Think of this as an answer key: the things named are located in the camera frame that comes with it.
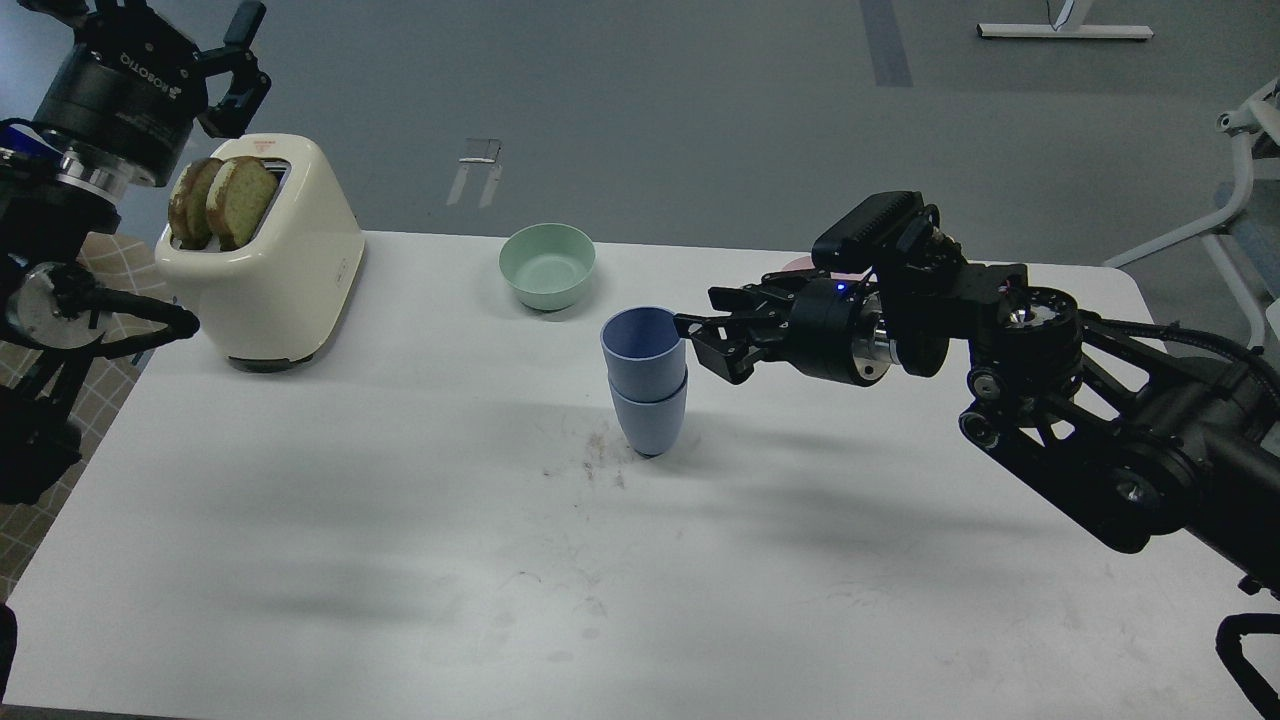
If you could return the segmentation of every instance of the blue cup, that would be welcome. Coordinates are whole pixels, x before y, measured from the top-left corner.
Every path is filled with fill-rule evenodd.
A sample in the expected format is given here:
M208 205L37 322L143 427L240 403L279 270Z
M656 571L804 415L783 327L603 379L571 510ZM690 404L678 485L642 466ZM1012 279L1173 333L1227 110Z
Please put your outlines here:
M676 445L680 428L685 424L685 397L689 396L689 374L676 392L658 402L636 402L625 397L611 382L613 409L618 414L618 424L632 450L640 455L662 455Z
M622 397L657 402L684 384L685 338L676 333L675 318L666 307L631 307L600 328L609 383Z

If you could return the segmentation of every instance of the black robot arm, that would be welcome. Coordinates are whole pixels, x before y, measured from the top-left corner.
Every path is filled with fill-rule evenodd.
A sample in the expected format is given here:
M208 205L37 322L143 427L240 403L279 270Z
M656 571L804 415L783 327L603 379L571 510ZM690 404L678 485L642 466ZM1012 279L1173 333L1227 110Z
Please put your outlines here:
M68 416L93 357L200 325L177 305L102 287L77 264L87 233L115 232L129 184L168 184L193 120L238 137L271 86L250 50L262 3L241 3L224 46L206 51L145 0L19 4L70 27L74 46L36 115L0 123L0 341L41 351L15 387L0 387L0 502L36 502L79 460ZM210 106L205 82L221 73L230 87ZM105 342L111 313L164 327Z
M932 377L964 340L969 442L1116 551L1187 529L1245 573L1243 589L1280 597L1280 459L1261 447L1280 414L1276 372L1226 338L1079 310L1030 286L1025 265L969 263L938 224L918 192L874 195L814 243L815 269L712 288L728 315L678 314L677 331L731 383L759 361L864 387L892 365ZM1175 357L1142 338L1217 357ZM1147 382L1129 389L1100 355ZM1084 386L1114 416L1075 404ZM1240 679L1238 660L1228 666L1266 714L1270 688Z

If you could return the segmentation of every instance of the bread slice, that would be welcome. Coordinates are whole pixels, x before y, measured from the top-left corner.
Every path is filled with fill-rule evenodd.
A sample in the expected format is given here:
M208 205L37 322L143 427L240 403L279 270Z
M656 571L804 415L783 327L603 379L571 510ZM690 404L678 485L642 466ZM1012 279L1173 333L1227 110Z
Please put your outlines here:
M209 228L223 250L237 250L253 240L279 183L257 158L246 155L223 163L205 201Z
M204 250L214 233L205 219L205 202L214 176L221 169L218 158L204 158L187 165L169 195L169 231L182 250Z

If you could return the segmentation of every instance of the green bowl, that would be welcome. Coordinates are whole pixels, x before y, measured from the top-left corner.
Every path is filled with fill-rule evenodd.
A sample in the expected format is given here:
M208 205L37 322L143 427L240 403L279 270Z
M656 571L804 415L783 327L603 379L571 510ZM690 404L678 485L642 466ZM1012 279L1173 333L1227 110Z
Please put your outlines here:
M498 266L521 302L535 310L561 310L586 293L595 246L571 225L530 225L502 246Z

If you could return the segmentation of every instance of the cream toaster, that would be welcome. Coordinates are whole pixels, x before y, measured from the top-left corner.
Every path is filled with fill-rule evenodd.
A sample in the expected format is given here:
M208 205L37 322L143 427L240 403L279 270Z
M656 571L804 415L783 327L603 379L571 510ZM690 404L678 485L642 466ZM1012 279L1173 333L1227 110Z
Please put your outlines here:
M156 268L233 364L271 372L311 359L338 324L365 238L320 147L296 135L246 135L214 158L255 156L278 178L243 247L183 250L165 225Z

